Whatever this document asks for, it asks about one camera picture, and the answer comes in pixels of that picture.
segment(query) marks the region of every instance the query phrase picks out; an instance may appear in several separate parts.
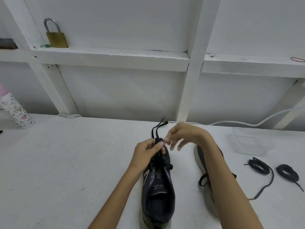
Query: shoe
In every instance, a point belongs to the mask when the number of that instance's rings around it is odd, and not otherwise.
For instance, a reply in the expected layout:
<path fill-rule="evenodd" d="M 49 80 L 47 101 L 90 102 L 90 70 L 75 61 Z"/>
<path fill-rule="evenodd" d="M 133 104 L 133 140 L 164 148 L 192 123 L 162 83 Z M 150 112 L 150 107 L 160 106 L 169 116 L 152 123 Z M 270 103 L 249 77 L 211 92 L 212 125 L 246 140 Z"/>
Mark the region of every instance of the shoe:
<path fill-rule="evenodd" d="M 204 190 L 203 190 L 204 202 L 207 206 L 207 209 L 210 212 L 212 212 L 213 215 L 218 217 L 218 210 L 215 205 L 213 190 L 212 190 L 211 182 L 209 179 L 209 174 L 207 172 L 207 166 L 206 166 L 206 162 L 204 160 L 203 150 L 200 146 L 197 146 L 197 149 L 195 149 L 195 160 L 196 160 L 197 165 L 199 166 L 199 168 L 201 169 L 201 171 L 203 173 L 198 184 L 201 187 L 204 187 Z"/>
<path fill-rule="evenodd" d="M 155 143 L 163 141 L 156 138 Z M 170 229 L 175 210 L 175 192 L 170 177 L 170 156 L 165 147 L 150 160 L 143 172 L 142 208 L 140 209 L 141 229 Z"/>

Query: shoe sole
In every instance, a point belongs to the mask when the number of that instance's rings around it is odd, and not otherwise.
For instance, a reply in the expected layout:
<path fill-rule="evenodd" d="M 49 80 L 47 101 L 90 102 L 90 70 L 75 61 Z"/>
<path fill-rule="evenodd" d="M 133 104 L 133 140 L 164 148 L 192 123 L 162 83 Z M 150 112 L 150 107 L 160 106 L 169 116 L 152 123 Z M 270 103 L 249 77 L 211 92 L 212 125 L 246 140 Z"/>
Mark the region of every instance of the shoe sole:
<path fill-rule="evenodd" d="M 140 214 L 139 214 L 139 218 L 140 218 L 140 229 L 154 229 L 154 226 L 152 226 L 151 228 L 149 228 L 146 223 L 144 222 L 143 219 L 143 212 L 142 212 L 142 207 L 140 208 Z M 171 225 L 171 219 L 168 222 L 166 227 L 162 227 L 162 229 L 170 229 L 170 225 Z"/>
<path fill-rule="evenodd" d="M 201 160 L 199 158 L 197 147 L 195 148 L 195 153 L 194 154 L 195 154 L 195 160 L 196 160 L 196 163 L 197 163 L 198 167 L 201 169 L 202 173 L 205 174 L 206 170 L 204 169 L 203 164 L 201 163 Z M 204 179 L 202 184 L 205 185 L 206 182 L 207 182 L 207 179 Z M 218 212 L 217 212 L 217 209 L 216 209 L 215 202 L 213 200 L 214 197 L 213 197 L 213 192 L 212 192 L 212 188 L 211 188 L 210 185 L 206 185 L 203 188 L 203 196 L 204 196 L 204 203 L 206 204 L 208 210 L 210 212 L 212 212 L 213 215 L 218 217 Z"/>

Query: hand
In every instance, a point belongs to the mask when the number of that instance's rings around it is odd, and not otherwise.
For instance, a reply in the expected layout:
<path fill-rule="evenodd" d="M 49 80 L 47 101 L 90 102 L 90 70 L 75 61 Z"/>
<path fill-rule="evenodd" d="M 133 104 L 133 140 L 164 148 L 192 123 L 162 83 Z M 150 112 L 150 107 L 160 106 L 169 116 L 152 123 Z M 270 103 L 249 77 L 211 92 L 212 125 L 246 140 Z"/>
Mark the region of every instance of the hand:
<path fill-rule="evenodd" d="M 164 141 L 170 145 L 170 150 L 173 150 L 177 142 L 183 139 L 178 145 L 177 150 L 179 151 L 189 142 L 201 146 L 205 138 L 212 138 L 206 130 L 187 123 L 178 123 L 168 132 Z"/>
<path fill-rule="evenodd" d="M 161 141 L 155 145 L 155 139 L 149 139 L 140 142 L 135 147 L 132 160 L 128 169 L 135 171 L 137 174 L 141 174 L 150 162 L 150 159 L 159 151 L 165 154 L 165 142 Z"/>

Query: brass padlock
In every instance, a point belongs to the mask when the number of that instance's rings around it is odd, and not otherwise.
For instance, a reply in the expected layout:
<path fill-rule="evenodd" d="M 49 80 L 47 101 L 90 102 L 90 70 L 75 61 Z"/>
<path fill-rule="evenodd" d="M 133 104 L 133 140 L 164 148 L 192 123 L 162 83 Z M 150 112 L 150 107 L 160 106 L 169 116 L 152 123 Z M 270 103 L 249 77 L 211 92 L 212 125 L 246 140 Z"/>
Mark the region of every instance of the brass padlock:
<path fill-rule="evenodd" d="M 55 25 L 58 29 L 58 32 L 50 32 L 48 25 L 47 25 L 48 21 L 52 21 L 55 23 Z M 59 25 L 57 24 L 57 22 L 55 22 L 54 19 L 46 18 L 44 20 L 44 26 L 45 26 L 45 29 L 47 30 L 46 34 L 47 34 L 47 37 L 48 37 L 52 47 L 56 47 L 56 48 L 69 47 L 65 35 L 61 32 Z"/>

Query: white table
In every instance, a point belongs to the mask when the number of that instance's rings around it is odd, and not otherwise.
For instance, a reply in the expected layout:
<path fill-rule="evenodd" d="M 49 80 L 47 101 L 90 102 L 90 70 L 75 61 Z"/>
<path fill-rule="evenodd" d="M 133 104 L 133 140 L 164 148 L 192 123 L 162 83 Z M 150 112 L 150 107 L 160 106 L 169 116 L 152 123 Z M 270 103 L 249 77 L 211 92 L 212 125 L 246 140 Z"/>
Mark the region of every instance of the white table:
<path fill-rule="evenodd" d="M 33 114 L 36 124 L 13 129 L 0 118 L 0 228 L 86 229 L 100 210 L 132 157 L 135 145 L 150 138 L 157 123 L 97 118 L 67 119 Z M 174 124 L 158 130 L 164 137 Z M 228 135 L 233 128 L 201 126 L 208 130 L 248 197 L 269 183 L 244 166 L 251 156 L 233 152 Z M 258 157 L 275 171 L 273 184 L 251 201 L 263 226 L 271 229 L 304 228 L 305 194 L 275 170 L 288 164 L 305 188 L 305 132 L 252 129 L 275 145 Z M 172 229 L 221 228 L 206 209 L 198 187 L 201 171 L 193 144 L 170 152 L 176 193 Z M 142 180 L 133 188 L 117 228 L 138 229 Z"/>

